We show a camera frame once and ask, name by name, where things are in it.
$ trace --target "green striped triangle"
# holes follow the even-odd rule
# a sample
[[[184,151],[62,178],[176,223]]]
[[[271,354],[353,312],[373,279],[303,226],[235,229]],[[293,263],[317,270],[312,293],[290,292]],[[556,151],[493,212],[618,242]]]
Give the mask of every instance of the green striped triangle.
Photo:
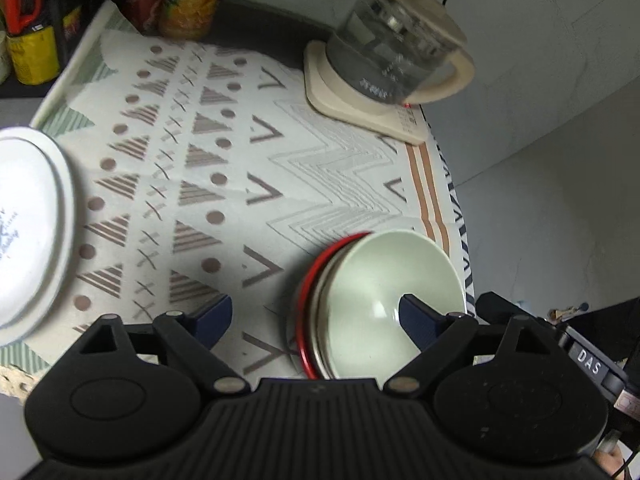
[[[109,28],[111,30],[119,30],[120,32],[135,32],[138,34],[136,28],[131,25],[127,19],[120,14],[119,12],[114,12],[113,15],[109,18],[109,21],[105,25],[105,28]]]
[[[100,50],[100,41],[98,40],[94,43],[94,46],[91,47],[91,50],[82,62],[82,66],[80,67],[80,70],[78,70],[73,84],[84,85],[87,83],[93,83],[109,77],[116,72],[117,70],[112,70],[104,62],[104,58],[102,57],[102,52]]]
[[[56,113],[50,115],[42,127],[42,131],[52,139],[88,126],[95,126],[86,115],[69,108],[66,104],[62,105]]]
[[[49,363],[21,341],[0,347],[0,365],[13,365],[28,374],[49,368]]]

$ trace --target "red bowl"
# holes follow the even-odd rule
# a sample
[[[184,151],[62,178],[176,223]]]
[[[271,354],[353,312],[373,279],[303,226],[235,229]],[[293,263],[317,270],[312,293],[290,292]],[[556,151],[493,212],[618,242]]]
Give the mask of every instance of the red bowl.
[[[370,232],[356,233],[354,235],[347,236],[346,238],[342,238],[335,244],[327,247],[313,262],[313,265],[311,265],[311,268],[305,275],[305,279],[302,281],[300,295],[298,296],[298,302],[296,303],[296,344],[298,345],[298,351],[300,352],[302,368],[309,379],[321,379],[322,377],[320,377],[320,374],[316,370],[312,352],[308,349],[306,344],[306,302],[313,291],[318,275],[322,269],[324,269],[326,264],[329,263],[331,258],[334,257],[335,253],[345,245],[353,242],[354,240],[364,238],[368,234],[370,234]]]

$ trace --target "person's hand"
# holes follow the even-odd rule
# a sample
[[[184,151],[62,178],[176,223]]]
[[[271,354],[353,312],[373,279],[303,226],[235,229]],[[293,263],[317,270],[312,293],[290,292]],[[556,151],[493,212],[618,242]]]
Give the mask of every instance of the person's hand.
[[[625,463],[625,459],[622,457],[622,452],[620,451],[620,446],[617,445],[611,453],[595,451],[593,453],[593,459],[601,468],[604,469],[604,471],[608,473],[609,476],[613,475],[613,473],[620,469],[623,463]],[[616,476],[616,480],[623,480],[624,477],[625,472],[623,471]]]

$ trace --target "beige kettle base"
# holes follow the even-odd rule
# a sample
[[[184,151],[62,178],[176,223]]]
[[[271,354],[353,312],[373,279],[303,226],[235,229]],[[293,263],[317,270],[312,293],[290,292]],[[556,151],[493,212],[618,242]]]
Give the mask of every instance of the beige kettle base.
[[[355,124],[409,144],[421,144],[431,135],[431,129],[417,105],[404,108],[381,104],[380,109],[383,112],[371,114],[351,106],[338,97],[324,82],[318,70],[321,57],[326,57],[325,45],[322,41],[311,41],[305,49],[306,97],[316,110],[333,119]]]

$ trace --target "patterned tablecloth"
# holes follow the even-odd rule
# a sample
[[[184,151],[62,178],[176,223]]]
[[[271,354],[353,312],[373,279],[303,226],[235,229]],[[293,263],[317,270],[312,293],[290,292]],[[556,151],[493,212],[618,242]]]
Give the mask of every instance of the patterned tablecloth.
[[[70,280],[0,364],[55,362],[98,316],[148,322],[231,295],[213,352],[252,384],[294,377],[285,325],[328,243],[408,228],[450,256],[474,310],[462,213],[433,138],[409,146],[331,120],[303,75],[256,52],[138,35],[107,2],[32,126],[78,177]]]

